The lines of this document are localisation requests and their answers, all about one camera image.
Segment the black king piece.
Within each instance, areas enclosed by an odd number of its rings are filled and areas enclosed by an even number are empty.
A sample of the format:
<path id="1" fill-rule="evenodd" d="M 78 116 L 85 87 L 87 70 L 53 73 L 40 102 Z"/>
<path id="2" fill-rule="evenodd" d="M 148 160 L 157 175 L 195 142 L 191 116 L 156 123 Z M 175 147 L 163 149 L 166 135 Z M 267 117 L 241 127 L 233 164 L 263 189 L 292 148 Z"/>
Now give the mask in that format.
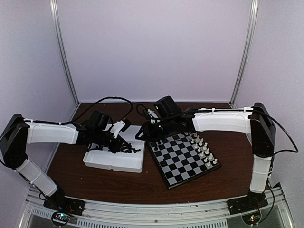
<path id="1" fill-rule="evenodd" d="M 161 166 L 164 167 L 164 166 L 166 166 L 166 165 L 167 165 L 166 161 L 163 160 L 163 161 L 161 162 Z"/>

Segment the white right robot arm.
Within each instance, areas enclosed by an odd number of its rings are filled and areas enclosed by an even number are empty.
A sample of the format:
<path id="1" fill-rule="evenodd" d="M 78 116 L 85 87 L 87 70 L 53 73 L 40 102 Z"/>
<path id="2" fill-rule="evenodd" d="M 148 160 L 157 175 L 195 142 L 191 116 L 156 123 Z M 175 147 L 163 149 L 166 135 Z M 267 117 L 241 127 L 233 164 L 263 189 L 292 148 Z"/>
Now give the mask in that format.
<path id="1" fill-rule="evenodd" d="M 138 114 L 146 119 L 135 138 L 152 142 L 177 133 L 225 132 L 251 137 L 253 168 L 243 204 L 254 209 L 264 197 L 274 160 L 276 127 L 262 103 L 253 106 L 225 108 L 188 108 L 181 110 L 171 96 L 144 108 Z"/>

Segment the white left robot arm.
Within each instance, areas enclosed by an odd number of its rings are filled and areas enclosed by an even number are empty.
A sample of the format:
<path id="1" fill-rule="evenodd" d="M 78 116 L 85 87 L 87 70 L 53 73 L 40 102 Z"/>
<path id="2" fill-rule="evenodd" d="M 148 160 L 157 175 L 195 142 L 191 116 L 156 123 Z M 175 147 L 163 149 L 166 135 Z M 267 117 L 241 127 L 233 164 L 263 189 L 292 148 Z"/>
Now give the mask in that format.
<path id="1" fill-rule="evenodd" d="M 126 123 L 120 120 L 106 129 L 109 116 L 95 111 L 85 125 L 75 122 L 51 123 L 26 119 L 14 114 L 0 137 L 4 165 L 34 185 L 58 211 L 68 207 L 64 191 L 26 154 L 26 146 L 34 143 L 70 145 L 96 144 L 116 153 L 124 139 L 119 136 Z"/>

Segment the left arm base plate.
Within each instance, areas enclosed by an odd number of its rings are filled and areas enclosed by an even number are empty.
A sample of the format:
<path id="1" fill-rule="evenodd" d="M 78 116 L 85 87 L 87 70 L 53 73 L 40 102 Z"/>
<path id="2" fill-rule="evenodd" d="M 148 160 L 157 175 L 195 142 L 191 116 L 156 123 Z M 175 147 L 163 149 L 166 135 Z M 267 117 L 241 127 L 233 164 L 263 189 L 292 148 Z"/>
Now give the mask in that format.
<path id="1" fill-rule="evenodd" d="M 56 206 L 54 203 L 50 203 L 48 200 L 45 200 L 43 206 L 48 209 L 64 212 L 68 215 L 78 215 L 83 214 L 85 208 L 85 202 L 79 199 L 65 198 L 63 206 Z"/>

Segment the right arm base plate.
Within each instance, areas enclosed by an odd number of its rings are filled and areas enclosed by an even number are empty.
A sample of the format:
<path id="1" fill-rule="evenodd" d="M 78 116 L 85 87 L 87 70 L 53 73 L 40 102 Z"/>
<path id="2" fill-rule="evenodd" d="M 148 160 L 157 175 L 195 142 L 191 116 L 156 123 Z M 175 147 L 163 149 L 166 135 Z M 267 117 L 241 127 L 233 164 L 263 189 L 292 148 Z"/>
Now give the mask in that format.
<path id="1" fill-rule="evenodd" d="M 252 198 L 249 196 L 230 199 L 227 201 L 230 215 L 257 210 L 268 205 L 266 199 Z"/>

